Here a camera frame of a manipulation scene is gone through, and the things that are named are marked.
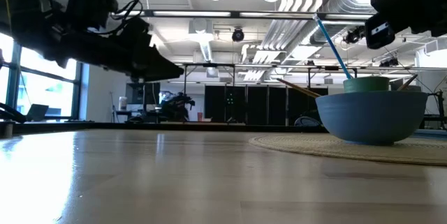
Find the blue straw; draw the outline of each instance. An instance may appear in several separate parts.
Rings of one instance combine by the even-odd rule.
[[[318,23],[318,26],[320,27],[321,31],[323,32],[324,36],[326,37],[326,40],[328,40],[328,43],[329,43],[330,47],[332,48],[332,51],[334,52],[335,56],[337,57],[338,62],[340,63],[340,66],[342,66],[344,74],[346,74],[346,77],[348,79],[351,79],[352,77],[349,74],[348,69],[346,69],[346,66],[343,63],[342,58],[338,54],[338,51],[335,48],[334,43],[330,39],[330,36],[329,36],[328,32],[326,31],[326,29],[325,29],[323,23],[321,22],[320,18],[318,17],[318,15],[314,14],[314,20]]]

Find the security camera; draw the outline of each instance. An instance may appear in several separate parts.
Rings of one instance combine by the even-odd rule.
[[[233,42],[236,43],[244,40],[244,32],[242,32],[242,28],[236,28],[231,38],[233,39]]]

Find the window frame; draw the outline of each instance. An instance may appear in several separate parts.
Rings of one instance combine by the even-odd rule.
[[[13,45],[13,58],[10,63],[4,63],[3,66],[9,68],[8,90],[6,92],[6,104],[12,108],[17,107],[20,73],[32,73],[41,75],[43,77],[52,78],[62,82],[69,82],[73,84],[73,100],[71,103],[71,116],[45,116],[45,119],[79,119],[80,108],[80,92],[81,92],[81,77],[82,77],[82,63],[76,62],[76,75],[74,80],[61,77],[52,73],[46,73],[40,70],[34,70],[32,68],[23,67],[20,65],[20,59],[22,56],[22,46],[14,40]]]

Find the green cup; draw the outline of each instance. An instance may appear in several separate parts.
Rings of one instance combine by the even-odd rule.
[[[344,93],[365,91],[387,91],[390,79],[387,77],[359,77],[344,80]]]

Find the monitor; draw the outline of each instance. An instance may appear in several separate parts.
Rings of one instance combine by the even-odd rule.
[[[160,83],[129,83],[126,85],[126,97],[128,104],[143,104],[143,87],[146,85],[146,104],[159,104]]]

